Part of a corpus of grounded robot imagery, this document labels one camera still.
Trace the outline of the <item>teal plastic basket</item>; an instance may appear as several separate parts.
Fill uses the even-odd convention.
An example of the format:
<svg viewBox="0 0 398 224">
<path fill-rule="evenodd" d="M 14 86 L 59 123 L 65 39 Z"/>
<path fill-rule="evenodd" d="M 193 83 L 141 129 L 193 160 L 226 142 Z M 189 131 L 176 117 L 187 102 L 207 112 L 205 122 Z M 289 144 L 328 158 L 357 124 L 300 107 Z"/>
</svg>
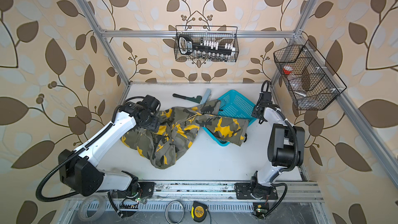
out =
<svg viewBox="0 0 398 224">
<path fill-rule="evenodd" d="M 255 104 L 236 90 L 230 90 L 218 98 L 221 101 L 219 116 L 247 119 L 248 126 L 255 122 L 251 116 Z"/>
</svg>

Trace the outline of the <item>camouflage yellow green trousers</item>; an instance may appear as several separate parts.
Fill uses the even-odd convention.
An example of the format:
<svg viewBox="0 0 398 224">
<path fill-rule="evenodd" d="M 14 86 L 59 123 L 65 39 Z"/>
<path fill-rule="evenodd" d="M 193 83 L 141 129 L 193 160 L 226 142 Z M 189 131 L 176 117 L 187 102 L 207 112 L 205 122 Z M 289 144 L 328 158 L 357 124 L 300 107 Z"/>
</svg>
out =
<svg viewBox="0 0 398 224">
<path fill-rule="evenodd" d="M 173 107 L 158 113 L 158 131 L 133 128 L 121 138 L 157 169 L 173 166 L 194 143 L 200 128 L 214 137 L 241 146 L 247 138 L 248 119 L 219 115 L 220 100 L 211 100 L 192 108 Z"/>
</svg>

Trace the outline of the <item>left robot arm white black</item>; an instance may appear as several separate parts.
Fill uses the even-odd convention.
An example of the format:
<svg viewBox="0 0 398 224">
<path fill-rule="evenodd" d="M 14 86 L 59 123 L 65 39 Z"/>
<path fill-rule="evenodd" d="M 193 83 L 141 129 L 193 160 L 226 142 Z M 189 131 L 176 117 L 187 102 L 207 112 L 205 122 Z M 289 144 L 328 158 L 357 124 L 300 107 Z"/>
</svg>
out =
<svg viewBox="0 0 398 224">
<path fill-rule="evenodd" d="M 58 156 L 59 164 L 38 184 L 36 198 L 41 202 L 55 202 L 75 195 L 90 196 L 96 192 L 121 191 L 128 197 L 139 194 L 138 178 L 127 172 L 109 172 L 98 169 L 104 155 L 131 129 L 157 132 L 160 127 L 157 116 L 161 103 L 151 96 L 139 96 L 118 105 L 111 121 L 91 139 L 75 150 L 64 150 Z M 59 173 L 60 181 L 73 191 L 66 195 L 45 197 L 42 190 L 50 178 Z"/>
</svg>

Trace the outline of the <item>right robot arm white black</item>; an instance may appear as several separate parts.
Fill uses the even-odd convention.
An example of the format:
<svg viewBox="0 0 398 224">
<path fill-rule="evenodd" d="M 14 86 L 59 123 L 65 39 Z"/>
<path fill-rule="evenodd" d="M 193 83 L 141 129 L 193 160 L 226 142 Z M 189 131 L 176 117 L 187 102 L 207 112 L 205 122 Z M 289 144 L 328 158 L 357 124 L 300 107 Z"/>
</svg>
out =
<svg viewBox="0 0 398 224">
<path fill-rule="evenodd" d="M 263 200 L 268 197 L 277 199 L 276 188 L 285 187 L 285 184 L 277 183 L 276 179 L 283 173 L 300 167 L 304 160 L 305 131 L 291 123 L 280 107 L 272 102 L 270 85 L 269 80 L 262 84 L 259 99 L 251 114 L 259 120 L 259 124 L 267 122 L 272 128 L 267 147 L 268 162 L 254 173 L 249 183 L 234 185 L 239 200 Z"/>
</svg>

